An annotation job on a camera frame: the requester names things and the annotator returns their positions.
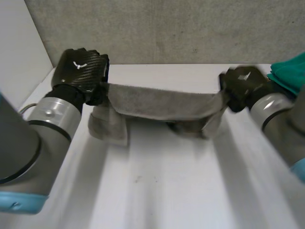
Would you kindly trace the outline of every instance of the teal cloth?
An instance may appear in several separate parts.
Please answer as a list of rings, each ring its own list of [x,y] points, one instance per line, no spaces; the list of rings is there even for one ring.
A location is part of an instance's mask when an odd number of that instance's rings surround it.
[[[298,95],[305,84],[305,52],[288,61],[272,64],[267,77]]]

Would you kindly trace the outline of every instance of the white tabletop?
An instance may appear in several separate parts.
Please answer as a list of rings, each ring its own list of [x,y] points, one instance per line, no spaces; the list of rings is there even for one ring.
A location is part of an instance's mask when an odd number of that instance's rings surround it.
[[[109,82],[215,93],[227,64],[112,65]],[[261,64],[265,72],[270,65]],[[52,73],[25,104],[50,89]],[[165,124],[131,125],[129,147],[80,126],[41,213],[0,214],[4,229],[236,229],[305,227],[305,188],[247,111],[226,111],[218,136],[177,137]]]

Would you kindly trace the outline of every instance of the gray cloth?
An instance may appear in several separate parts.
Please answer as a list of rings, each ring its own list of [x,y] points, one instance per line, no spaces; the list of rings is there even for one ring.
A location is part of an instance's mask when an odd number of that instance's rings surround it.
[[[108,98],[123,115],[160,121],[198,120],[223,108],[218,94],[196,94],[110,84]]]
[[[126,117],[168,123],[182,136],[210,138],[215,135],[226,108],[222,93],[195,94],[109,84],[108,97],[94,107],[89,132],[98,139],[128,144]]]
[[[93,108],[88,128],[90,135],[95,138],[116,145],[128,144],[126,119],[113,109],[108,100]]]

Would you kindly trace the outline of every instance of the white logo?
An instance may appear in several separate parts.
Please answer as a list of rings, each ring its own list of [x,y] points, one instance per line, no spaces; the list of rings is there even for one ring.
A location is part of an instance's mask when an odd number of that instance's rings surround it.
[[[239,80],[247,80],[250,74],[251,74],[251,72],[248,73],[247,75],[240,75],[240,76],[238,77],[238,79],[239,79]]]
[[[75,67],[77,67],[77,69],[80,69],[80,68],[83,68],[83,67],[86,67],[87,64],[83,64],[83,65],[79,65],[77,64],[76,62],[73,61],[73,64],[75,65]]]

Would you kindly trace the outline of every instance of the cable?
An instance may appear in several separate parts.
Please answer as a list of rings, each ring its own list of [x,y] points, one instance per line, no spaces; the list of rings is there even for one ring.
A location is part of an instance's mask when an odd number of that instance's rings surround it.
[[[25,106],[24,108],[22,108],[22,109],[19,111],[19,114],[20,114],[20,115],[23,115],[29,108],[34,107],[34,106],[36,106],[36,105],[37,105],[37,104],[29,104],[29,105]]]

